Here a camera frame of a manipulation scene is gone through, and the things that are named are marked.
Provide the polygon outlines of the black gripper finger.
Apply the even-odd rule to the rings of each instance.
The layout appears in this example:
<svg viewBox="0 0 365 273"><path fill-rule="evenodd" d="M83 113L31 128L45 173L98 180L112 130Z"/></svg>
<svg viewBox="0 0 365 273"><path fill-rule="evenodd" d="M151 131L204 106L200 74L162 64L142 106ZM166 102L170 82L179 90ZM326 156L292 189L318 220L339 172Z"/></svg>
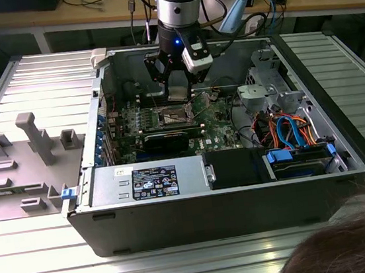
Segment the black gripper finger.
<svg viewBox="0 0 365 273"><path fill-rule="evenodd" d="M162 50L150 52L145 54L143 60L151 79L162 86L165 94L169 94L170 69L168 55Z"/></svg>
<svg viewBox="0 0 365 273"><path fill-rule="evenodd" d="M209 71L209 68L201 70L196 73L191 73L188 70L186 71L189 91L191 91L193 85L195 85L197 83L203 83L205 81L208 71Z"/></svg>

